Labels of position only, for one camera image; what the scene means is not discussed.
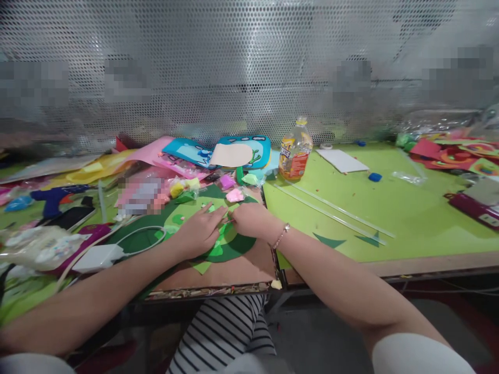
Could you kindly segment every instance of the blue glue gun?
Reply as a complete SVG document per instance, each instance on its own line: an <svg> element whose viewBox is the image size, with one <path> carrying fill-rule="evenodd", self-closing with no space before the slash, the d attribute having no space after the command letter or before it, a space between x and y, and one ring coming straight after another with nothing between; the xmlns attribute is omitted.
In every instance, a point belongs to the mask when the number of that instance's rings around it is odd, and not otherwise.
<svg viewBox="0 0 499 374"><path fill-rule="evenodd" d="M46 201L43 207L43 218L52 219L61 214L59 203L65 196L81 193L89 188L88 184L75 184L66 187L55 187L48 191L33 191L30 195L36 201Z"/></svg>

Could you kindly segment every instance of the striped pants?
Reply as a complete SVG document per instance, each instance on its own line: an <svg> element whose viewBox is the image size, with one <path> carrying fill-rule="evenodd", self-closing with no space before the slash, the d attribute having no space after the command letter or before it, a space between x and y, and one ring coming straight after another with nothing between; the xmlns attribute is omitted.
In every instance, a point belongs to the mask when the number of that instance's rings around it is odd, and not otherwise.
<svg viewBox="0 0 499 374"><path fill-rule="evenodd" d="M168 374L222 370L244 353L275 355L263 316L265 296L206 300L189 325Z"/></svg>

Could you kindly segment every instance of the bracelet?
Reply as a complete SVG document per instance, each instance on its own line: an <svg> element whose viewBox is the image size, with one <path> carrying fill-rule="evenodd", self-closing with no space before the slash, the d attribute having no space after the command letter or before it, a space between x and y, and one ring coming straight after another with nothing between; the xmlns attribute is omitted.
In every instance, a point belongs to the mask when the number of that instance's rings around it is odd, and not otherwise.
<svg viewBox="0 0 499 374"><path fill-rule="evenodd" d="M281 242L282 237L284 236L285 233L287 233L290 230L290 228L291 228L291 226L290 226L290 224L288 222L286 224L286 226L284 226L284 230L282 231L281 236L279 236L279 239L277 239L277 242L274 244L274 246L272 247L272 249L277 249L277 247L279 246L279 243Z"/></svg>

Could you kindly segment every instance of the metal mesh wall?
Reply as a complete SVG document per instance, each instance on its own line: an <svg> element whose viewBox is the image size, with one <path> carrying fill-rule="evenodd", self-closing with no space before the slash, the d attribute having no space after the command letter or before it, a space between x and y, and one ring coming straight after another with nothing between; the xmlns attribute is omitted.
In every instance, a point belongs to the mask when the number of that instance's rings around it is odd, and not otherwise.
<svg viewBox="0 0 499 374"><path fill-rule="evenodd" d="M3 2L0 147L168 134L375 139L420 108L496 98L496 0Z"/></svg>

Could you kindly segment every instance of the juice bottle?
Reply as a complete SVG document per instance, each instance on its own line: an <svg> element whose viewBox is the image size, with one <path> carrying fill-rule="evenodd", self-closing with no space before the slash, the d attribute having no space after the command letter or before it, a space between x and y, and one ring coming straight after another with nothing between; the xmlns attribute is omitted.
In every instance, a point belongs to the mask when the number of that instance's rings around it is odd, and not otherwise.
<svg viewBox="0 0 499 374"><path fill-rule="evenodd" d="M296 126L282 139L279 173L287 180L299 180L305 173L313 147L306 124L306 117L298 117Z"/></svg>

